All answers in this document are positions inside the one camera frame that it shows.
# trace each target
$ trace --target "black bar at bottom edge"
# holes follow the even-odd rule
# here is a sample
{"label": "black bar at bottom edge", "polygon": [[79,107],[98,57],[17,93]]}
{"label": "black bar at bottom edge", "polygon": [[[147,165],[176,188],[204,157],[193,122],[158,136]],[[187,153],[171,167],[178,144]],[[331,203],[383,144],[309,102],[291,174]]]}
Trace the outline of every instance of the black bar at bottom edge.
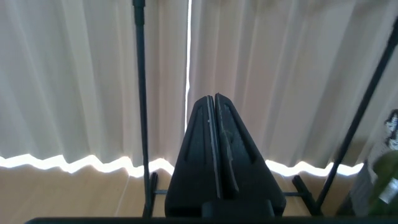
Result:
{"label": "black bar at bottom edge", "polygon": [[144,211],[142,213],[143,218],[151,218],[152,217],[152,212],[154,211],[154,204],[155,204],[155,191],[157,188],[157,181],[158,181],[158,175],[156,172],[153,172],[150,175],[150,181],[149,181],[149,193],[150,193],[150,204],[145,204],[144,206]]}
{"label": "black bar at bottom edge", "polygon": [[307,206],[308,211],[311,213],[313,216],[323,216],[322,211],[320,207],[318,207],[317,203],[312,197],[311,192],[307,189],[307,186],[305,186],[303,180],[299,175],[295,175],[292,180],[294,186],[297,189],[298,193],[302,193],[303,195],[301,198],[303,199],[305,205]]}

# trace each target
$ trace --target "curtain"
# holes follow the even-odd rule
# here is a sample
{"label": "curtain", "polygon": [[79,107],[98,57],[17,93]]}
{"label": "curtain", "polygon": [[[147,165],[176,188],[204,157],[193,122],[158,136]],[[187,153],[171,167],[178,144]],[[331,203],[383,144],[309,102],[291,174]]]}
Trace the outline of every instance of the curtain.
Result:
{"label": "curtain", "polygon": [[[229,97],[265,159],[325,167],[386,46],[397,1],[192,1],[188,117]],[[397,51],[345,163],[361,162],[398,108]]]}
{"label": "curtain", "polygon": [[[147,1],[150,160],[183,138],[187,1]],[[0,1],[0,156],[142,164],[131,1]]]}

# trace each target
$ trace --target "white curtain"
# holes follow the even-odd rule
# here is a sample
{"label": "white curtain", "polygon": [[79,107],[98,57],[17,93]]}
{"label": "white curtain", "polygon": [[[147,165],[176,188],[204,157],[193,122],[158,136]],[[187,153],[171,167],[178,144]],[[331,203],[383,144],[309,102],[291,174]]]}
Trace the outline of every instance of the white curtain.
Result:
{"label": "white curtain", "polygon": [[[264,158],[324,167],[378,63],[398,1],[147,0],[150,160],[174,164],[194,102],[234,102]],[[142,164],[130,0],[0,0],[0,156]],[[187,42],[191,41],[187,55]],[[395,53],[346,163],[398,108]],[[189,83],[185,83],[190,56]]]}
{"label": "white curtain", "polygon": [[[187,1],[147,1],[150,160],[183,137]],[[0,1],[0,156],[142,164],[131,1]]]}
{"label": "white curtain", "polygon": [[[344,138],[398,15],[398,1],[192,1],[188,115],[231,98],[264,157],[325,167]],[[361,162],[398,108],[397,51],[355,135]]]}

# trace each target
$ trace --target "floor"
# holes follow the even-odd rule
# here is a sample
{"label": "floor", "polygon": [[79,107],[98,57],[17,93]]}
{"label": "floor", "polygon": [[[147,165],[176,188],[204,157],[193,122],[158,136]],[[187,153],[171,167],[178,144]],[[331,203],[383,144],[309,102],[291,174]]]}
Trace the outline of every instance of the floor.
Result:
{"label": "floor", "polygon": [[[158,170],[159,189],[167,189],[170,175]],[[300,176],[317,197],[324,177]],[[274,173],[283,191],[295,191],[292,177]],[[338,176],[322,210],[333,215],[354,177]],[[139,217],[144,207],[144,181],[120,169],[100,173],[84,167],[73,174],[58,168],[38,170],[30,165],[0,167],[0,223],[24,223],[35,217]],[[154,217],[164,216],[164,195],[155,201]],[[310,215],[300,198],[287,197],[285,216]]]}

